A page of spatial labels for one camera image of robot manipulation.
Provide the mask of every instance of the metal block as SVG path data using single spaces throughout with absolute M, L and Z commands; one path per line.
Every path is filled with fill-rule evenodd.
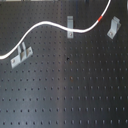
M 17 48 L 18 49 L 18 55 L 11 60 L 11 66 L 12 66 L 12 68 L 15 68 L 20 63 L 22 63 L 24 60 L 26 60 L 31 55 L 33 55 L 32 48 L 29 47 L 26 50 L 26 46 L 25 46 L 25 43 L 24 42 L 22 43 L 22 47 L 23 47 L 23 52 L 21 52 L 21 48 L 20 48 L 20 46 L 18 46 L 18 48 Z
M 117 31 L 119 30 L 121 24 L 120 24 L 120 20 L 117 17 L 114 17 L 111 21 L 111 28 L 108 31 L 107 35 L 113 39 L 114 36 L 116 35 Z
M 67 17 L 67 27 L 68 28 L 73 28 L 73 16 L 68 16 Z M 72 39 L 73 38 L 73 32 L 67 32 L 67 37 Z

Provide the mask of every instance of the cable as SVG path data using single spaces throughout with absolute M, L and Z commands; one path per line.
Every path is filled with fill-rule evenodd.
M 111 0 L 108 1 L 107 6 L 106 6 L 105 10 L 103 11 L 103 13 L 101 14 L 101 16 L 99 17 L 99 19 L 98 19 L 91 27 L 89 27 L 89 28 L 87 28 L 87 29 L 83 29 L 83 30 L 80 30 L 80 29 L 70 29 L 70 28 L 64 27 L 64 26 L 62 26 L 62 25 L 59 25 L 59 24 L 50 22 L 50 21 L 42 21 L 42 22 L 39 22 L 39 23 L 33 25 L 33 26 L 23 35 L 23 37 L 22 37 L 21 40 L 18 42 L 18 44 L 17 44 L 10 52 L 8 52 L 8 53 L 5 54 L 5 55 L 0 56 L 0 60 L 5 59 L 5 58 L 7 58 L 8 56 L 10 56 L 10 55 L 17 49 L 17 47 L 22 43 L 22 41 L 23 41 L 24 38 L 27 36 L 27 34 L 28 34 L 30 31 L 32 31 L 34 28 L 36 28 L 36 27 L 38 27 L 38 26 L 40 26 L 40 25 L 51 25 L 51 26 L 54 26 L 54 27 L 58 27 L 58 28 L 60 28 L 60 29 L 63 29 L 63 30 L 65 30 L 65 31 L 76 32 L 76 33 L 85 33 L 85 32 L 88 32 L 88 31 L 92 30 L 92 29 L 100 22 L 100 20 L 102 19 L 102 17 L 104 16 L 104 14 L 106 13 L 106 11 L 108 10 L 108 7 L 109 7 L 110 3 L 111 3 Z

